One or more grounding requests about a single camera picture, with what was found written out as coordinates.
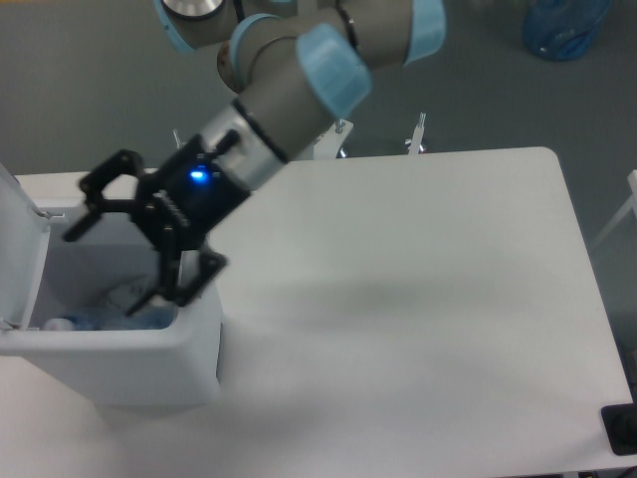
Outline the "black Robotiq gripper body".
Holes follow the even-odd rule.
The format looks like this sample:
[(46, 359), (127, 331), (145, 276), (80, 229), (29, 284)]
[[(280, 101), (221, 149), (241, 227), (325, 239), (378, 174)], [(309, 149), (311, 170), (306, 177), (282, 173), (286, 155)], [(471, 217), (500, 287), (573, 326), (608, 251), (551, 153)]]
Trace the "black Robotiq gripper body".
[(236, 133), (226, 133), (206, 150), (196, 134), (155, 172), (139, 179), (131, 221), (155, 249), (166, 247), (167, 226), (177, 251), (200, 248), (208, 232), (250, 197), (216, 161), (239, 141)]

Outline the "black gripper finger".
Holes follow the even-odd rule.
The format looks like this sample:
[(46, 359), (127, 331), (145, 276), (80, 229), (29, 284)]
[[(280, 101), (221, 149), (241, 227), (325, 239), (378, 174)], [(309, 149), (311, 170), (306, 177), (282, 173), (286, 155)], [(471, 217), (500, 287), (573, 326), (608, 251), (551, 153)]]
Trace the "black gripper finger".
[(157, 278), (126, 309), (127, 316), (137, 314), (156, 298), (187, 307), (228, 265), (227, 257), (207, 244), (205, 234), (183, 232), (176, 226), (160, 226), (151, 244), (158, 253)]
[(141, 206), (134, 197), (108, 199), (104, 196), (106, 187), (123, 175), (137, 179), (145, 175), (142, 157), (137, 152), (121, 149), (80, 179), (78, 186), (85, 195), (84, 204), (87, 212), (65, 232), (65, 242), (78, 241), (102, 219), (104, 214), (132, 214), (140, 210)]

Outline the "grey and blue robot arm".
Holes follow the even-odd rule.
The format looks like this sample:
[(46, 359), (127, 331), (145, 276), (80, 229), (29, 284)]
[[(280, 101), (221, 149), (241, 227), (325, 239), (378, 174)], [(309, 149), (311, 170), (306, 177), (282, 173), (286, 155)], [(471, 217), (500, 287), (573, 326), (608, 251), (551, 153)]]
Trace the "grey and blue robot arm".
[(163, 19), (190, 48), (220, 41), (237, 97), (153, 172), (120, 150), (79, 183), (87, 212), (66, 233), (74, 242), (105, 214), (124, 213), (158, 254), (154, 283), (129, 307), (155, 298), (189, 305), (223, 270), (208, 233), (348, 117), (372, 88), (372, 73), (436, 53), (447, 30), (440, 1), (336, 1), (307, 16), (247, 15), (214, 32), (224, 8), (162, 3)]

